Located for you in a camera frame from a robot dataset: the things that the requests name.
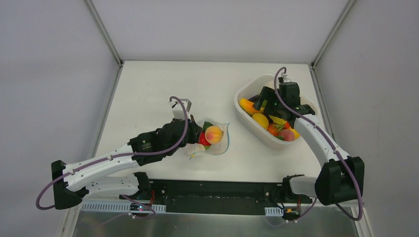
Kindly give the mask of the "orange fruit toy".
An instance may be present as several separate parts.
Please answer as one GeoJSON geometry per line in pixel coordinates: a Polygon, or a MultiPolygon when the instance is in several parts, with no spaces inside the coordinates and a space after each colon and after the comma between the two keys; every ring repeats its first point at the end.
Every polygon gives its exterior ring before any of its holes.
{"type": "Polygon", "coordinates": [[[217,144],[223,138],[223,131],[220,127],[214,125],[205,131],[205,136],[211,144],[217,144]]]}

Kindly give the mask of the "red apple toy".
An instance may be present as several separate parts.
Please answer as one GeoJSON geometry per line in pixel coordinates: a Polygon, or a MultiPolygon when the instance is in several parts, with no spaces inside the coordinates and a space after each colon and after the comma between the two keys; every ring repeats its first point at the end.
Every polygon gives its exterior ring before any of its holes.
{"type": "Polygon", "coordinates": [[[211,146],[211,143],[206,139],[205,132],[202,132],[199,137],[199,144],[203,146],[211,146]]]}

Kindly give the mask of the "dark green avocado toy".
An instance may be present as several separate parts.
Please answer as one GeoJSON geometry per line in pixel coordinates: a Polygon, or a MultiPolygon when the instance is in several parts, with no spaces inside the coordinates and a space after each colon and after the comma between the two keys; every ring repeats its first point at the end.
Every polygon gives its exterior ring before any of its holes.
{"type": "Polygon", "coordinates": [[[205,132],[211,126],[214,126],[214,124],[209,121],[205,121],[203,124],[203,132],[205,132]]]}

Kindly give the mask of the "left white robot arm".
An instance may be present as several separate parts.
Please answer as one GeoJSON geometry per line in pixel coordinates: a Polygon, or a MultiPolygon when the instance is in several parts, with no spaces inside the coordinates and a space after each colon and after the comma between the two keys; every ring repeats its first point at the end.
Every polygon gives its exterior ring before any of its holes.
{"type": "Polygon", "coordinates": [[[203,129],[193,118],[173,119],[155,131],[141,133],[123,145],[125,153],[115,153],[82,164],[66,164],[61,160],[51,164],[54,181],[54,208],[67,209],[81,203],[87,195],[86,184],[117,171],[159,162],[187,144],[198,143],[203,129]]]}

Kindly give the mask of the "clear zip top bag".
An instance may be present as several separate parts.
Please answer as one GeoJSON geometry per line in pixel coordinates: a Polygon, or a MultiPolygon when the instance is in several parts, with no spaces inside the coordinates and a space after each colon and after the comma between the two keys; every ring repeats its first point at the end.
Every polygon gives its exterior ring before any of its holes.
{"type": "Polygon", "coordinates": [[[229,125],[230,123],[219,123],[211,119],[205,119],[198,123],[202,127],[198,142],[188,144],[183,153],[189,159],[202,157],[204,155],[219,156],[224,154],[230,145],[229,125]]]}

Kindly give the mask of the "yellow orange mango toy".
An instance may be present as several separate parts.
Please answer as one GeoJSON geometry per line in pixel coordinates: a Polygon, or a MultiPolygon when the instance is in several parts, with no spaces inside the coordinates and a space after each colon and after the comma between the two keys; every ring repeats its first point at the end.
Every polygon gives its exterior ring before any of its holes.
{"type": "Polygon", "coordinates": [[[260,113],[260,110],[256,110],[254,107],[254,102],[247,100],[245,98],[240,99],[239,106],[249,115],[253,116],[254,114],[260,113]]]}

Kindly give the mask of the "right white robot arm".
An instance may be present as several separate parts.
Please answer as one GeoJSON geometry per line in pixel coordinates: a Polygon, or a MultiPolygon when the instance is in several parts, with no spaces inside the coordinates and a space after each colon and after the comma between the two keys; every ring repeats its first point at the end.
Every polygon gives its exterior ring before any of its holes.
{"type": "Polygon", "coordinates": [[[254,108],[289,122],[308,144],[320,164],[317,177],[294,175],[284,178],[281,198],[293,202],[300,195],[317,198],[323,205],[350,200],[362,203],[365,164],[360,157],[352,157],[320,126],[313,108],[302,104],[299,86],[284,82],[275,89],[264,86],[254,108]]]}

